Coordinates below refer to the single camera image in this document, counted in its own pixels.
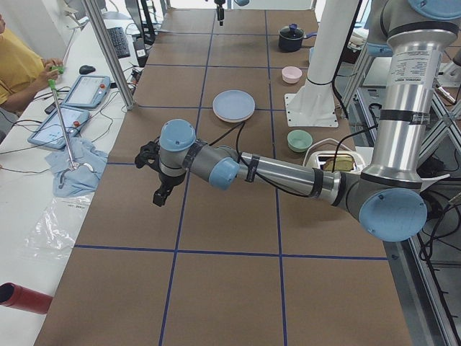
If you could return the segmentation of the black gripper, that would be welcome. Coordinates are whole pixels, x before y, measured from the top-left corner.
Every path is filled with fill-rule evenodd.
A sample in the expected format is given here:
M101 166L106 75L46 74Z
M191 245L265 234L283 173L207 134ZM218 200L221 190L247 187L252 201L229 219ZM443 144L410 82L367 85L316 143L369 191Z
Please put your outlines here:
M167 198L170 196L173 187L183 183L185 173L174 177L173 175L164 173L160 168L160 145L158 140L149 141L147 144L140 147L139 154L135 157L135 165L138 169L148 166L158 173L161 181L161 186L153 194L153 204L163 206Z
M217 6L217 19L219 25L223 25L225 19L225 10L223 8L223 5L225 4L225 0L214 0L214 3Z

